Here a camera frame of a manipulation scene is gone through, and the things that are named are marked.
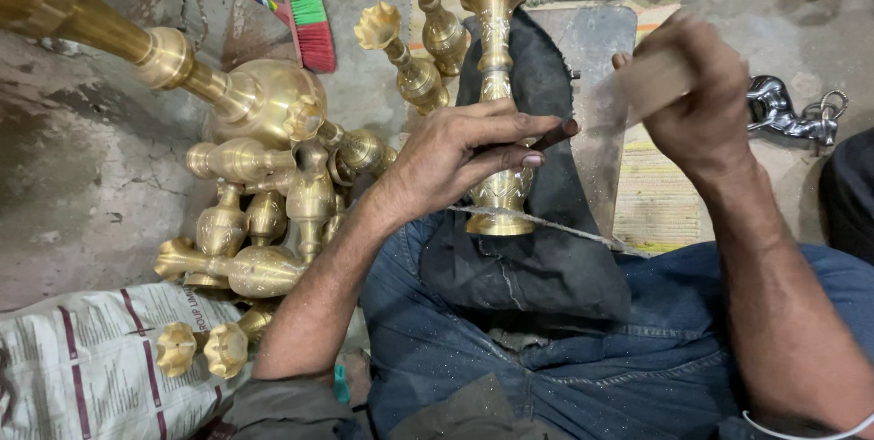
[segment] broom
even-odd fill
[[[285,0],[295,27],[295,46],[300,45],[303,66],[325,73],[336,70],[328,15],[322,0]]]
[[[328,72],[328,73],[331,73],[335,70],[336,60],[334,57],[334,48],[330,43],[330,30],[328,31],[328,46],[330,48],[329,49],[330,57],[325,59],[325,58],[322,58],[323,52],[322,52],[321,46],[316,46],[315,49],[310,50],[310,48],[307,45],[301,44],[300,38],[298,37],[298,34],[297,34],[297,29],[295,27],[295,18],[291,14],[291,7],[289,4],[278,5],[273,0],[255,0],[255,1],[260,3],[261,5],[264,5],[267,8],[269,8],[270,11],[272,11],[276,17],[278,17],[280,20],[282,20],[282,22],[285,23],[285,25],[289,26],[289,29],[291,30],[292,36],[294,37],[294,40],[295,40],[295,53],[297,54],[297,63],[299,66],[306,66],[310,69],[316,69],[316,70],[320,70],[320,71],[324,71],[324,72]],[[324,13],[324,6],[322,6],[322,15],[324,16],[324,18],[323,18],[324,27],[327,28],[328,17]]]

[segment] hand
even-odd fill
[[[714,183],[750,167],[756,172],[747,138],[747,64],[713,25],[676,14],[640,43],[635,56],[668,46],[686,56],[698,80],[690,94],[644,121],[655,146],[696,183]],[[615,55],[614,67],[631,60]]]
[[[560,123],[556,116],[519,113],[510,99],[431,112],[369,190],[368,202],[398,228],[448,207],[496,172],[539,167],[544,155],[515,143]],[[492,144],[503,145],[476,153]]]

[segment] man's left hand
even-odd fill
[[[539,167],[544,155],[516,143],[560,123],[556,116],[520,113],[510,99],[431,112],[373,186],[369,201],[399,228],[448,207],[494,173]],[[492,144],[501,146],[477,153]]]

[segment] metal sheet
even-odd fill
[[[594,107],[595,85],[613,72],[613,54],[635,47],[637,15],[625,6],[598,5],[566,10],[530,10],[531,18],[549,33],[571,70],[574,119],[580,133],[571,140],[577,174],[601,234],[613,234],[616,187],[625,138],[624,115],[615,108]]]

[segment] silver animal figurine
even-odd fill
[[[840,107],[828,101],[831,96],[839,96]],[[748,131],[767,128],[785,137],[816,140],[822,146],[835,144],[837,118],[847,110],[849,99],[841,90],[830,90],[819,102],[804,108],[802,114],[795,114],[792,99],[786,84],[775,76],[752,77],[752,85],[747,92],[747,105],[752,113]]]

